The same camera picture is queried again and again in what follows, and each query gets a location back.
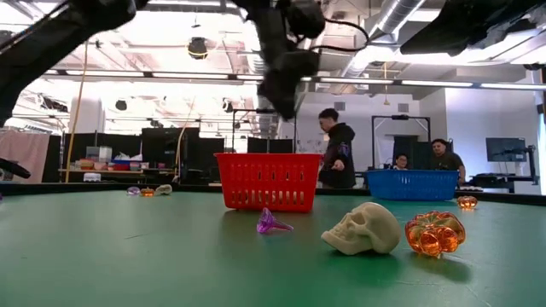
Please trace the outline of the long white light bar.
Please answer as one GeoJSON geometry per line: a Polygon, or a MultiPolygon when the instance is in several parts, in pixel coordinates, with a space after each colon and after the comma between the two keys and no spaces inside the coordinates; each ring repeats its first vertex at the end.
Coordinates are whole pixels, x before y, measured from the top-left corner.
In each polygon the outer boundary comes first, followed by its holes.
{"type": "MultiPolygon", "coordinates": [[[[264,78],[254,74],[233,73],[193,73],[193,72],[131,72],[131,71],[83,71],[49,69],[43,78],[76,80],[85,76],[89,81],[130,81],[130,82],[211,82],[222,84],[228,82],[260,82],[264,78]]],[[[517,83],[477,83],[465,81],[436,81],[389,78],[341,78],[341,77],[303,77],[303,83],[316,84],[350,84],[350,85],[385,85],[402,87],[441,87],[471,90],[522,90],[546,91],[546,84],[517,83]]]]}

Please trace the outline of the white storage box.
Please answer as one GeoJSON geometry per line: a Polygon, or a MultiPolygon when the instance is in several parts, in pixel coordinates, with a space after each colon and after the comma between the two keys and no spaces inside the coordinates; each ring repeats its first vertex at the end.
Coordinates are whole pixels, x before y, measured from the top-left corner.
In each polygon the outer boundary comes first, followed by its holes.
{"type": "Polygon", "coordinates": [[[110,147],[87,147],[86,159],[93,160],[95,162],[110,162],[112,159],[113,150],[110,147]]]}

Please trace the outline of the slim silver ventilation duct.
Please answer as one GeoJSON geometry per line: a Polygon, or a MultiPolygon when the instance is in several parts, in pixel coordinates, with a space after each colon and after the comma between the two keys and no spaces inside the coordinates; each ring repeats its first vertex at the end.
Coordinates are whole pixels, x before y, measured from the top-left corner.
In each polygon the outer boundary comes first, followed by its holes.
{"type": "Polygon", "coordinates": [[[380,13],[375,16],[374,24],[368,30],[367,46],[355,53],[340,72],[340,77],[360,77],[368,64],[376,60],[383,45],[398,41],[399,30],[424,2],[426,0],[384,0],[380,13]]]}

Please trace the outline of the red plastic basket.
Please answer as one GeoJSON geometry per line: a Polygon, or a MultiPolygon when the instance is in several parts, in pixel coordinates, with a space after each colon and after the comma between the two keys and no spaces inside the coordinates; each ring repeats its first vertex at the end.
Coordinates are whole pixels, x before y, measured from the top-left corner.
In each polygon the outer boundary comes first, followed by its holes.
{"type": "Polygon", "coordinates": [[[229,209],[309,212],[315,198],[318,153],[217,153],[229,209]]]}

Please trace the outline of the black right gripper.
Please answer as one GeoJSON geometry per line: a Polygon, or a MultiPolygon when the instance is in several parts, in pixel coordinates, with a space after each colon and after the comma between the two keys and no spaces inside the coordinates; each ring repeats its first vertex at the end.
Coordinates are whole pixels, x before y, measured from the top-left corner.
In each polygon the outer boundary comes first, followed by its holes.
{"type": "Polygon", "coordinates": [[[485,39],[499,43],[525,18],[535,26],[546,10],[546,0],[446,0],[439,15],[402,44],[402,55],[459,55],[485,39]]]}

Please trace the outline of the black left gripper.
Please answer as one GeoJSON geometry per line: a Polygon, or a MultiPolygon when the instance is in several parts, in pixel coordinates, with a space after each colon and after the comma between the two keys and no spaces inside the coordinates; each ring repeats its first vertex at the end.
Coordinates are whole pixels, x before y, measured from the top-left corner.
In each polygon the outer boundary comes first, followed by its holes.
{"type": "Polygon", "coordinates": [[[266,98],[284,119],[295,117],[295,90],[299,81],[317,73],[320,54],[307,49],[286,52],[275,59],[258,87],[258,95],[266,98]]]}

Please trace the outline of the blue plastic basket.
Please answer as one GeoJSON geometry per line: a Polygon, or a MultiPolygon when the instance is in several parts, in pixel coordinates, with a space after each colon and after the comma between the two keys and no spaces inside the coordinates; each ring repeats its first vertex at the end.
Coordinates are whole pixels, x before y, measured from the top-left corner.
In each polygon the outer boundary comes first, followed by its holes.
{"type": "Polygon", "coordinates": [[[383,200],[451,200],[458,184],[458,171],[368,171],[369,191],[383,200]]]}

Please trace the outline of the black monitor on arm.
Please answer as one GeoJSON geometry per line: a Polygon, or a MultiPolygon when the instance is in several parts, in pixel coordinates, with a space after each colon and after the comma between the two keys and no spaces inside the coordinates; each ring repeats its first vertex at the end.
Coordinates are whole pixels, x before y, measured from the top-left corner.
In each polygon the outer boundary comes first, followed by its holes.
{"type": "Polygon", "coordinates": [[[526,145],[524,138],[487,137],[486,155],[489,162],[526,162],[536,148],[526,145]]]}

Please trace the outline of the pink curtain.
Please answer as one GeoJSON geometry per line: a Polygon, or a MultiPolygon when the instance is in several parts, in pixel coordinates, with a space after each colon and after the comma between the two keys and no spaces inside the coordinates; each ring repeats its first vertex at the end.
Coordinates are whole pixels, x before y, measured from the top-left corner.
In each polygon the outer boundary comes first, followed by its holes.
{"type": "Polygon", "coordinates": [[[30,171],[28,179],[13,175],[12,182],[41,183],[49,146],[49,135],[0,131],[0,158],[17,162],[30,171]]]}

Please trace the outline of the workbench with bins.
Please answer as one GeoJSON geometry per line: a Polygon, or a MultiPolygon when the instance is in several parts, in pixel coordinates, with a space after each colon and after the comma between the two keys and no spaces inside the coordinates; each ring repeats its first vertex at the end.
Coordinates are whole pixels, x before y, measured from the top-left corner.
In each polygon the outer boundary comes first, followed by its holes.
{"type": "Polygon", "coordinates": [[[69,182],[120,182],[120,183],[164,183],[171,182],[174,171],[163,169],[144,169],[140,171],[96,171],[59,169],[61,180],[68,173],[69,182]]]}

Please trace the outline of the green table mat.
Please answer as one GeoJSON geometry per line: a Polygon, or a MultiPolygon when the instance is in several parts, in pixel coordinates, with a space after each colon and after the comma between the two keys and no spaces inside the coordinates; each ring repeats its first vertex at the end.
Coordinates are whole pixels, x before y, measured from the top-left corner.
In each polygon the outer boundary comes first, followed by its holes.
{"type": "Polygon", "coordinates": [[[123,191],[0,201],[0,307],[546,307],[546,208],[391,202],[400,223],[450,211],[467,231],[441,258],[401,242],[347,257],[322,232],[363,203],[316,197],[261,235],[220,194],[123,191]]]}

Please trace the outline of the black curved stand foot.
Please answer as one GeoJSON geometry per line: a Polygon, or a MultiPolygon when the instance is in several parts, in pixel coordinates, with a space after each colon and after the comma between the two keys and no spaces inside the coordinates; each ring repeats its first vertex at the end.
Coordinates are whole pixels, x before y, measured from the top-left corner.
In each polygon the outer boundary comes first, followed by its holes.
{"type": "Polygon", "coordinates": [[[19,165],[17,162],[12,162],[3,158],[0,158],[0,170],[9,172],[24,179],[28,179],[32,175],[30,171],[19,165]]]}

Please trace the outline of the black screen panel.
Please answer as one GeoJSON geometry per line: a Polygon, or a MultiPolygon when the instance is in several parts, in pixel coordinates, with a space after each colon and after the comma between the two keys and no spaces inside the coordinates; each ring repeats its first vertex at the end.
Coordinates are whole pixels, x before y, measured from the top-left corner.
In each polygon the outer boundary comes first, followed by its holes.
{"type": "MultiPolygon", "coordinates": [[[[394,140],[393,151],[395,156],[393,162],[398,154],[406,154],[408,157],[407,170],[431,170],[432,144],[418,142],[416,136],[396,136],[394,140]]],[[[451,151],[450,142],[447,144],[447,150],[451,151]]]]}
{"type": "Polygon", "coordinates": [[[184,130],[181,141],[178,141],[182,128],[142,128],[142,161],[158,167],[159,163],[166,168],[177,166],[179,153],[182,168],[198,169],[200,129],[189,127],[184,130]]]}
{"type": "Polygon", "coordinates": [[[103,169],[129,171],[142,162],[141,137],[99,132],[66,134],[61,166],[76,166],[82,159],[102,164],[103,169]]]}

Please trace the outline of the black station frame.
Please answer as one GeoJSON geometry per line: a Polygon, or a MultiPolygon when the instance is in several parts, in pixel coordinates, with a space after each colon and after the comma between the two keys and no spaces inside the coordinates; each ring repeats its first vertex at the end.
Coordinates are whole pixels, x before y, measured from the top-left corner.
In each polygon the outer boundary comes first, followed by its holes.
{"type": "MultiPolygon", "coordinates": [[[[247,116],[249,113],[256,113],[256,114],[267,114],[267,115],[280,115],[275,110],[269,109],[269,108],[254,108],[254,109],[245,109],[245,108],[234,108],[232,112],[232,130],[231,130],[231,153],[235,152],[235,116],[238,112],[244,112],[243,118],[247,116]]],[[[297,113],[292,117],[293,120],[293,145],[292,145],[292,153],[296,154],[296,145],[297,145],[297,113]]]]}
{"type": "Polygon", "coordinates": [[[400,121],[413,119],[427,133],[427,142],[428,142],[428,144],[429,145],[432,144],[432,132],[431,132],[432,126],[431,126],[431,119],[429,117],[409,116],[409,115],[406,115],[406,114],[372,115],[371,116],[371,148],[372,148],[371,166],[373,168],[376,167],[376,160],[375,160],[375,149],[376,149],[375,140],[376,140],[376,137],[375,137],[375,132],[382,125],[382,123],[386,119],[400,120],[400,121]]]}

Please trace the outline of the black desk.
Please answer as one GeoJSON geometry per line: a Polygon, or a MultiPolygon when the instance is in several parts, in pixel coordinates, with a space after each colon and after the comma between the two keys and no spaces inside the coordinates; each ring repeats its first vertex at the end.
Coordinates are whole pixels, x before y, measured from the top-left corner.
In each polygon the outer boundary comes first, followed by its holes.
{"type": "Polygon", "coordinates": [[[533,185],[538,185],[538,176],[510,176],[505,174],[479,174],[473,176],[469,181],[465,182],[465,186],[473,186],[480,188],[503,188],[510,193],[514,193],[516,182],[531,182],[533,185]]]}

